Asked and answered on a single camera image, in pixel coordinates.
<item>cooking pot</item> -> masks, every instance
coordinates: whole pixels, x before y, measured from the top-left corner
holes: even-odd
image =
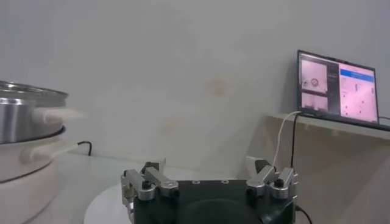
[[[65,108],[67,97],[60,91],[0,81],[0,144],[58,133],[64,118],[78,116]]]
[[[0,145],[0,223],[20,224],[40,212],[57,192],[52,160],[77,148],[50,138]]]

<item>black cable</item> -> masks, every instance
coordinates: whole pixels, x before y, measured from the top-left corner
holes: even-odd
[[[299,205],[296,205],[295,206],[295,210],[299,211],[299,212],[302,212],[306,216],[306,218],[309,221],[309,223],[313,224],[313,221],[311,221],[311,218],[310,218],[309,214],[305,210],[303,210],[303,208],[301,208]]]
[[[90,145],[90,149],[88,150],[88,156],[91,156],[91,153],[92,153],[92,142],[90,142],[90,141],[81,141],[81,142],[77,143],[77,145],[81,145],[81,144],[89,144]]]
[[[390,120],[390,117],[379,116],[379,118]]]
[[[293,132],[293,136],[292,136],[292,144],[291,144],[291,160],[290,160],[290,167],[291,168],[294,168],[294,152],[295,152],[295,129],[296,129],[296,125],[297,125],[297,119],[298,117],[303,114],[303,112],[301,113],[297,113],[295,114],[295,117],[294,117],[294,123],[292,125],[292,132]]]

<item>pot handle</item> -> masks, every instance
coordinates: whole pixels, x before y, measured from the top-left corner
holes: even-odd
[[[46,145],[41,145],[35,148],[32,148],[29,153],[31,161],[34,160],[34,155],[48,155],[51,158],[61,155],[62,153],[70,152],[78,148],[77,143],[68,143],[64,140],[59,140]]]
[[[40,124],[58,124],[83,117],[85,117],[85,114],[66,107],[39,107],[34,109],[32,113],[34,122]]]

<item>wall stain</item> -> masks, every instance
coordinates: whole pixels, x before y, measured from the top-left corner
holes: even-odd
[[[222,78],[215,78],[207,83],[208,92],[216,97],[225,97],[229,88],[228,81]]]
[[[177,119],[169,117],[164,119],[157,128],[157,131],[164,136],[171,135],[177,129]]]

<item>laptop screen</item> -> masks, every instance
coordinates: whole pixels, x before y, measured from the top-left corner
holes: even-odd
[[[301,110],[378,123],[374,69],[302,51],[298,63]]]

